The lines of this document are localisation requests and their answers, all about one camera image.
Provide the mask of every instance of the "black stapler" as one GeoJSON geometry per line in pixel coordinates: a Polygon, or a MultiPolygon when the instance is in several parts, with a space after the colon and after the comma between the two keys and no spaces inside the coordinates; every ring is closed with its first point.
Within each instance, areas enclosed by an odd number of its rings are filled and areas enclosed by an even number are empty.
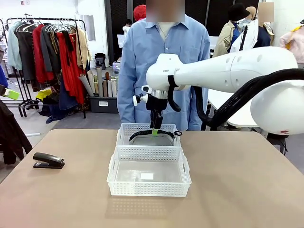
{"type": "Polygon", "coordinates": [[[36,162],[33,166],[34,168],[62,169],[62,167],[65,165],[65,163],[63,162],[63,158],[59,158],[46,153],[35,153],[33,159],[41,161],[36,162]]]}

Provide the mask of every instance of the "white label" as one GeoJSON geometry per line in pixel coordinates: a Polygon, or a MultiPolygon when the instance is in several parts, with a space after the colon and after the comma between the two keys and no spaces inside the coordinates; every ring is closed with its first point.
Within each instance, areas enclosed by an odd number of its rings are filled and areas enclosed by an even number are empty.
{"type": "Polygon", "coordinates": [[[109,103],[107,101],[100,101],[99,102],[99,106],[101,106],[101,107],[108,107],[109,103]]]}
{"type": "Polygon", "coordinates": [[[141,179],[142,180],[153,180],[154,179],[154,173],[142,172],[141,173],[141,179]]]}

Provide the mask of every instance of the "gray storage bin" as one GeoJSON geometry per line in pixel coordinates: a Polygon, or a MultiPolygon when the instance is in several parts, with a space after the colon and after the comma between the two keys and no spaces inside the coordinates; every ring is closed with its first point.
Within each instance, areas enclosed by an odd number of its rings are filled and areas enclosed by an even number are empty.
{"type": "Polygon", "coordinates": [[[89,97],[93,113],[118,113],[116,97],[89,97]]]}

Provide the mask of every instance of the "shirt pocket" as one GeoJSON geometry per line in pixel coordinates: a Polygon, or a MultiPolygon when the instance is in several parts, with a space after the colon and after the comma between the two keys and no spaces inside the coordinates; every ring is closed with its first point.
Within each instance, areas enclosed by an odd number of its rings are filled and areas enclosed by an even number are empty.
{"type": "Polygon", "coordinates": [[[183,64],[198,62],[200,49],[195,47],[181,47],[180,60],[183,64]]]}

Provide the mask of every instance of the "red garment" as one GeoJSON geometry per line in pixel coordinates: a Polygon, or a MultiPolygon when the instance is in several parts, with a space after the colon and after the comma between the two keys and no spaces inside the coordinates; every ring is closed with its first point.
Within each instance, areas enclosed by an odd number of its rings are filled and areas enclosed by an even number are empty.
{"type": "Polygon", "coordinates": [[[79,104],[84,103],[83,85],[79,80],[79,75],[85,73],[84,70],[77,65],[76,56],[76,36],[69,35],[72,44],[73,51],[69,51],[66,45],[64,35],[57,33],[59,42],[59,54],[62,68],[62,77],[65,82],[65,88],[69,92],[70,96],[75,96],[79,104]]]}
{"type": "Polygon", "coordinates": [[[136,6],[133,13],[136,21],[145,19],[147,17],[147,6],[146,5],[136,6]]]}
{"type": "Polygon", "coordinates": [[[53,72],[47,72],[44,65],[44,60],[40,45],[40,34],[41,29],[44,25],[40,24],[33,31],[33,42],[34,42],[34,57],[35,57],[35,68],[36,68],[36,78],[40,83],[50,81],[54,79],[53,72]]]}

